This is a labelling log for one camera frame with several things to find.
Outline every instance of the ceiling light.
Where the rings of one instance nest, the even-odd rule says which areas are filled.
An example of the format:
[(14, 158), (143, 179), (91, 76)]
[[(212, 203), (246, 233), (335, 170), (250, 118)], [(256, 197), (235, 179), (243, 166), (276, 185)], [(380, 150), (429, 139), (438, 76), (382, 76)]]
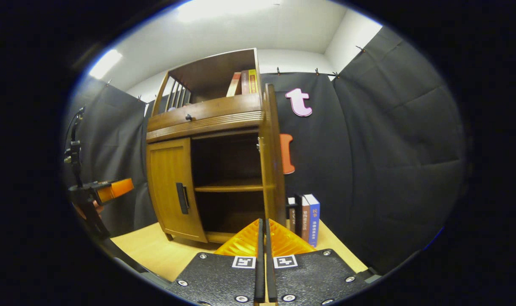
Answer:
[(122, 54), (118, 51), (114, 49), (110, 50), (97, 61), (95, 66), (90, 70), (90, 75), (101, 79), (121, 58)]

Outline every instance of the white wall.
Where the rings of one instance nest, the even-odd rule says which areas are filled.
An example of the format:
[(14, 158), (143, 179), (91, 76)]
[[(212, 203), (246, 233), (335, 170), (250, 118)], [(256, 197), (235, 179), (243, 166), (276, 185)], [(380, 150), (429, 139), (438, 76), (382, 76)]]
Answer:
[(324, 53), (333, 71), (341, 72), (360, 52), (356, 46), (363, 48), (381, 28), (382, 25), (359, 12), (347, 10)]
[(313, 52), (285, 50), (285, 49), (258, 49), (258, 64), (261, 74), (279, 71), (283, 72), (318, 72), (330, 74), (332, 66), (323, 54)]
[[(318, 72), (325, 74), (332, 73), (333, 68), (324, 56), (324, 54), (315, 54), (313, 52), (285, 50), (285, 49), (258, 49), (258, 64), (259, 71), (262, 74), (277, 72), (314, 72), (318, 68)], [(138, 97), (141, 95), (141, 100), (150, 102), (155, 99), (158, 94), (159, 86), (165, 77), (167, 70), (151, 76), (146, 80), (138, 83), (134, 87), (128, 89), (126, 93)], [(165, 86), (166, 91), (163, 95), (168, 95), (168, 91), (172, 85), (172, 79), (169, 80)]]

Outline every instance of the wooden table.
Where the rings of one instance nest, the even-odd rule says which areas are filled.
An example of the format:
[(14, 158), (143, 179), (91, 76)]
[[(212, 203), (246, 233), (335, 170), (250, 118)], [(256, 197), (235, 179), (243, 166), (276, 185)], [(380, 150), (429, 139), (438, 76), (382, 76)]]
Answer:
[[(135, 261), (161, 277), (174, 281), (198, 252), (215, 252), (222, 244), (197, 242), (174, 236), (167, 240), (159, 223), (112, 238)], [(317, 250), (333, 249), (356, 273), (365, 266), (320, 220)]]

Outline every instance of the orange object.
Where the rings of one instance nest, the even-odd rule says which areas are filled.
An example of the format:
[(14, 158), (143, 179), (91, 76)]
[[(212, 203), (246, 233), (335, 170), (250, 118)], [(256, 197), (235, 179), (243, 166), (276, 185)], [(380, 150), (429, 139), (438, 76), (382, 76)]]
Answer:
[(290, 142), (293, 137), (290, 134), (281, 135), (281, 155), (282, 155), (282, 172), (284, 174), (290, 174), (295, 171), (295, 167), (290, 161)]
[(122, 194), (128, 193), (131, 190), (133, 190), (133, 182), (131, 178), (126, 178), (125, 180), (113, 182), (110, 186), (97, 190), (97, 195), (99, 195), (101, 202), (104, 203), (108, 200), (117, 198)]
[(247, 225), (225, 244), (217, 249), (215, 254), (227, 256), (258, 256), (259, 219)]
[(271, 253), (273, 257), (316, 251), (300, 236), (297, 236), (286, 227), (271, 219), (269, 219), (269, 229), (271, 232)]

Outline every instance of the open cabinet door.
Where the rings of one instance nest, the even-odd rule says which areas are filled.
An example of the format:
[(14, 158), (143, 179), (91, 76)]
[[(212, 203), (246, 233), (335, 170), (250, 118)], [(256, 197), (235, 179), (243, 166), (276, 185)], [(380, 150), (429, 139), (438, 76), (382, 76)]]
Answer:
[(190, 138), (147, 145), (147, 174), (161, 229), (207, 242), (194, 195)]
[(263, 198), (265, 217), (285, 224), (285, 177), (282, 173), (279, 116), (275, 89), (266, 84), (262, 97), (264, 120), (260, 124), (258, 142), (262, 160)]

